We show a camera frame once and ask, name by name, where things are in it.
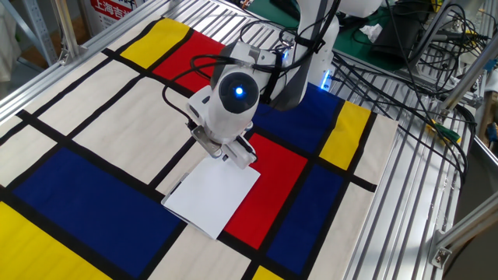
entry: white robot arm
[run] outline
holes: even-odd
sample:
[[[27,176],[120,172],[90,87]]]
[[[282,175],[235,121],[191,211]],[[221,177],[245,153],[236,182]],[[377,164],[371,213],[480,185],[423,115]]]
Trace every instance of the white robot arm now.
[[[258,103],[289,110],[303,99],[308,82],[327,89],[339,28],[335,12],[339,9],[366,17],[381,4],[381,0],[297,2],[301,12],[299,36],[285,55],[240,41],[230,44],[219,55],[237,63],[216,66],[211,85],[189,99],[188,112],[198,122],[191,133],[211,156],[228,156],[240,168],[254,162],[256,152],[241,134],[252,127]]]

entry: fabric mat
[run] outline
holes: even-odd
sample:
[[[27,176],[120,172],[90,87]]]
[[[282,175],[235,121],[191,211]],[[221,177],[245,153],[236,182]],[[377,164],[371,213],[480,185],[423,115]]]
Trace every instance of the fabric mat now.
[[[148,19],[0,127],[0,279],[341,278],[397,123],[311,84],[292,110],[259,105],[261,176],[211,240],[160,204],[206,155],[161,91],[223,45]],[[167,95],[183,108],[208,84]]]

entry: red sign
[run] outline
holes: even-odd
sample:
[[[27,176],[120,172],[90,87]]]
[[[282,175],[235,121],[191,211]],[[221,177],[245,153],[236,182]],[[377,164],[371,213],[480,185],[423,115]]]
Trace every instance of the red sign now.
[[[132,11],[130,8],[111,0],[90,0],[90,3],[97,12],[113,19],[121,19]]]

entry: blue rectangle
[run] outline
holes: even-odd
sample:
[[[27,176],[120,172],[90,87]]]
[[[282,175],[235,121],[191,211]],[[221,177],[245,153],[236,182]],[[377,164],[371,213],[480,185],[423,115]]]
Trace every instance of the blue rectangle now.
[[[180,221],[67,149],[54,154],[13,192],[134,277]]]
[[[341,184],[340,176],[314,166],[280,226],[267,256],[300,275]]]
[[[336,96],[308,83],[301,103],[280,112],[260,104],[253,122],[307,152],[314,152],[322,136],[330,127],[335,109],[344,102]]]

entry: table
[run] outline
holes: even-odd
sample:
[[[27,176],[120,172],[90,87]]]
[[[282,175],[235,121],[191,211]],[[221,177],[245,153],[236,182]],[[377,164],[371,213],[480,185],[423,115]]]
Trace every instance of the table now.
[[[119,22],[91,40],[86,45],[89,51],[78,61],[65,67],[50,67],[39,79],[3,100],[0,111],[2,120],[26,106],[53,81],[70,73],[77,65],[101,51],[131,26],[139,24],[154,12],[185,22],[223,44],[236,40],[238,30],[245,23],[254,20],[240,13],[237,8],[215,0],[147,2],[134,12],[133,17]],[[265,48],[277,43],[277,31],[271,26],[253,26],[245,36],[250,44]],[[368,68],[361,62],[348,61],[361,68]],[[352,78],[352,75],[345,68],[341,70],[342,72],[335,73],[338,81],[333,83],[330,92],[380,113],[358,95],[357,89],[350,89],[355,89],[352,82],[343,82],[347,77]],[[374,75],[368,71],[359,72],[365,79],[396,99],[409,106],[416,106],[416,99],[406,86],[382,75]],[[382,99],[375,93],[368,94],[375,100]],[[427,133],[421,121],[395,107],[387,106],[385,110],[416,138],[398,130],[395,146],[345,278],[440,278],[442,271],[434,269],[427,262],[428,249],[434,230],[445,230],[453,223],[460,188],[458,173],[434,152],[420,144],[424,142],[448,156],[445,148]],[[462,145],[466,150],[471,140],[470,134],[466,124],[459,122],[459,119],[461,116],[458,114],[454,115],[454,119],[450,119],[451,128],[462,135]]]

